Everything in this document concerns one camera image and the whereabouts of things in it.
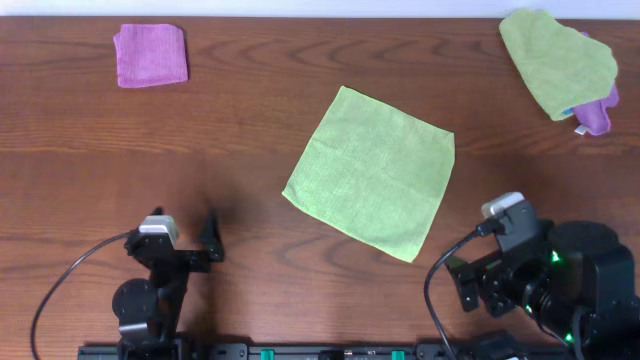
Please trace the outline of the light green microfiber cloth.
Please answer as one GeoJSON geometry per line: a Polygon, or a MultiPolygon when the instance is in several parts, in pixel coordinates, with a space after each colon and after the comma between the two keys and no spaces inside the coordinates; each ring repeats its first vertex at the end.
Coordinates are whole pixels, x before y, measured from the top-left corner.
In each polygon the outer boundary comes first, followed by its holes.
{"type": "Polygon", "coordinates": [[[309,216],[412,262],[454,163],[453,133],[341,87],[282,194],[309,216]]]}

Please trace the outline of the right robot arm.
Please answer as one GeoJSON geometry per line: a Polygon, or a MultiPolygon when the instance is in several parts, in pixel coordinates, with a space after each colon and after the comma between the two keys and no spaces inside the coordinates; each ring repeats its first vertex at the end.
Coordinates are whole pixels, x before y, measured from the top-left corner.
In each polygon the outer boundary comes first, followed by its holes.
{"type": "Polygon", "coordinates": [[[446,268],[463,309],[494,318],[517,308],[575,359],[636,359],[639,297],[635,262],[609,226],[556,224],[518,193],[483,205],[476,233],[496,251],[473,262],[449,256],[446,268]]]}

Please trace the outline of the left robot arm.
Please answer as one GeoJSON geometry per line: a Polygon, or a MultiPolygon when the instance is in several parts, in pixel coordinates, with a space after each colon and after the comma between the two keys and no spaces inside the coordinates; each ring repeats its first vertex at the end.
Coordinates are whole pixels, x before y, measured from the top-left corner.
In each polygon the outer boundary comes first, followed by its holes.
{"type": "Polygon", "coordinates": [[[178,228],[161,207],[154,209],[128,236],[127,255],[150,271],[147,278],[123,283],[114,293],[112,310],[121,338],[120,359],[190,359],[193,341],[177,334],[192,273],[208,273],[224,260],[217,216],[210,211],[197,238],[198,250],[179,250],[178,228]]]}

